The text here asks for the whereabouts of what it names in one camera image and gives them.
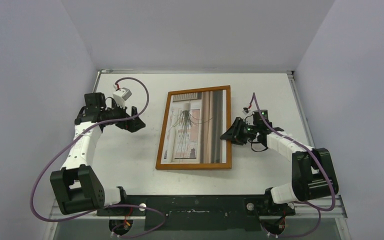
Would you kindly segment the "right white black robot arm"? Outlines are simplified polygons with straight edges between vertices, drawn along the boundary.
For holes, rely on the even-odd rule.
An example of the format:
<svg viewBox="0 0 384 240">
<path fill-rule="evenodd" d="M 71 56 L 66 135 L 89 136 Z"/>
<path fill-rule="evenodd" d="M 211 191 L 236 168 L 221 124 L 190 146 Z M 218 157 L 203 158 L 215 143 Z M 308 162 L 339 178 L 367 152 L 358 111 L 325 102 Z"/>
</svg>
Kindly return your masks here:
<svg viewBox="0 0 384 240">
<path fill-rule="evenodd" d="M 291 163 L 290 181 L 265 190 L 264 211 L 274 215 L 292 203 L 307 204 L 323 212 L 332 211 L 339 185 L 330 152 L 305 145 L 282 128 L 274 127 L 267 110 L 256 110 L 251 117 L 251 124 L 245 118 L 236 117 L 220 139 L 240 146 L 261 144 L 264 150 L 275 151 Z"/>
</svg>

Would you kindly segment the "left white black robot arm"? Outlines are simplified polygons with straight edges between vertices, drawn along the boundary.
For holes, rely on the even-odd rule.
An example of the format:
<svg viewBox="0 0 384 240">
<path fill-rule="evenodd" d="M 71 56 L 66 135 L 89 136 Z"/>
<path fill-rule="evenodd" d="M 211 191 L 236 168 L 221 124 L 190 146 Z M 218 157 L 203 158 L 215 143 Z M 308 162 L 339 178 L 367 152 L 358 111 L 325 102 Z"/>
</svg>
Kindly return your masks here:
<svg viewBox="0 0 384 240">
<path fill-rule="evenodd" d="M 131 119 L 125 106 L 132 95 L 127 88 L 116 90 L 110 97 L 111 105 L 106 105 L 106 97 L 101 92 L 87 93 L 85 105 L 74 120 L 76 143 L 70 148 L 60 170 L 53 171 L 50 183 L 62 214 L 69 215 L 92 211 L 109 206 L 116 215 L 124 215 L 129 210 L 126 191 L 121 186 L 104 187 L 92 169 L 95 150 L 104 128 L 115 123 L 119 129 L 130 133 L 144 128 L 139 118 Z"/>
</svg>

